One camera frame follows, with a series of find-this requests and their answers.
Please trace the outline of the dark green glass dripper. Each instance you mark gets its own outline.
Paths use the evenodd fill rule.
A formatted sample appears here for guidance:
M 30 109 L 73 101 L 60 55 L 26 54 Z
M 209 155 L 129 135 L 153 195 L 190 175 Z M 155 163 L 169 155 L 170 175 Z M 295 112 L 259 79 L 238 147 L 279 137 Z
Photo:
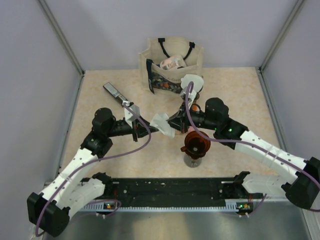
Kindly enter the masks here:
M 197 94 L 195 95 L 194 100 L 195 100 L 195 101 L 197 101 L 199 98 L 200 98 L 200 94 L 199 94 L 199 93 L 197 93 Z

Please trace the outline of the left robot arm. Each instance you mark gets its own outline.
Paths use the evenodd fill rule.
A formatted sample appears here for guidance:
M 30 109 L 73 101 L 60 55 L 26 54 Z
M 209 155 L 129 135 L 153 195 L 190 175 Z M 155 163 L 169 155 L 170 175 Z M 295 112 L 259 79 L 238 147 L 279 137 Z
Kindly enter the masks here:
M 112 137 L 132 135 L 133 140 L 152 136 L 158 129 L 140 116 L 136 105 L 124 106 L 125 117 L 116 120 L 109 108 L 98 109 L 92 120 L 90 133 L 69 164 L 40 193 L 31 193 L 27 198 L 29 221 L 35 225 L 34 235 L 45 233 L 56 237 L 67 227 L 70 219 L 85 205 L 98 197 L 109 198 L 114 187 L 107 181 L 90 179 L 81 185 L 80 181 L 97 163 L 136 153 L 148 145 L 129 152 L 107 156 L 113 142 Z

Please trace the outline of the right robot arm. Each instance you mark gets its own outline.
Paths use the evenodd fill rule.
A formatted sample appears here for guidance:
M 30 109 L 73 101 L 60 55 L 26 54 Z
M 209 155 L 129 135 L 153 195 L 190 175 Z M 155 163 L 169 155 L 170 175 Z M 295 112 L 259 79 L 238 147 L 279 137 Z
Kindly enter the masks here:
M 275 177 L 245 173 L 233 185 L 239 198 L 250 193 L 264 193 L 286 197 L 295 206 L 314 211 L 313 204 L 320 193 L 320 161 L 309 160 L 288 153 L 257 136 L 247 126 L 229 116 L 229 108 L 217 97 L 205 102 L 205 109 L 187 110 L 182 103 L 178 112 L 168 119 L 168 124 L 180 132 L 188 127 L 213 130 L 213 142 L 252 156 L 274 170 Z

